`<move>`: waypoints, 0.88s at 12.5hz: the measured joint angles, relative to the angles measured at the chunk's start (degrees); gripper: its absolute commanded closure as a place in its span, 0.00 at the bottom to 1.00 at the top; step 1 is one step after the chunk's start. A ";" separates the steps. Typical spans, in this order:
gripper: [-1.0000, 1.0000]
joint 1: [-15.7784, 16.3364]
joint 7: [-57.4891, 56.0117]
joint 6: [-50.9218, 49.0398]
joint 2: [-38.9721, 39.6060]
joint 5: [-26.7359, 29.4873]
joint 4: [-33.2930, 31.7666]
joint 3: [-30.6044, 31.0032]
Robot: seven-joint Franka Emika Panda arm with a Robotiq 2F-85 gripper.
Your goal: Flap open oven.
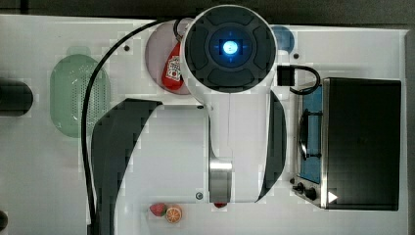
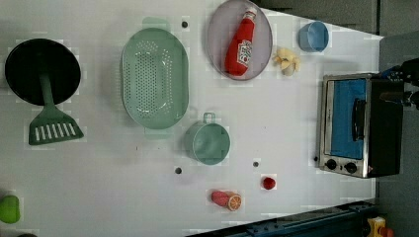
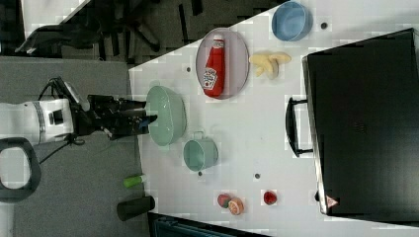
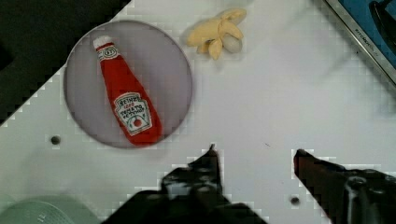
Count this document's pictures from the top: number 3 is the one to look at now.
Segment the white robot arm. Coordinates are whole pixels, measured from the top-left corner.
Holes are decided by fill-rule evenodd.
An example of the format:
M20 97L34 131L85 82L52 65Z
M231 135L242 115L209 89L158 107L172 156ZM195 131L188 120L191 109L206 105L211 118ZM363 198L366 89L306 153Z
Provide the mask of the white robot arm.
M74 144L81 136L103 131L116 140L146 134L156 115L144 102L90 95L77 99L29 101L1 105L1 200L15 203L31 196L42 179L35 147L45 143Z

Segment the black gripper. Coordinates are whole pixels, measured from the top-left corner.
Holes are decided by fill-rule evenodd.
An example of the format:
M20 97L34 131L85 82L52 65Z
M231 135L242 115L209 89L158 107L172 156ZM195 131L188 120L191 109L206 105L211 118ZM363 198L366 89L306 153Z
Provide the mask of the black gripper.
M104 131L110 140L132 135L148 134L148 126L157 120L149 116L142 101L114 98L113 96L89 95L89 109L81 107L73 113L73 127L77 136Z

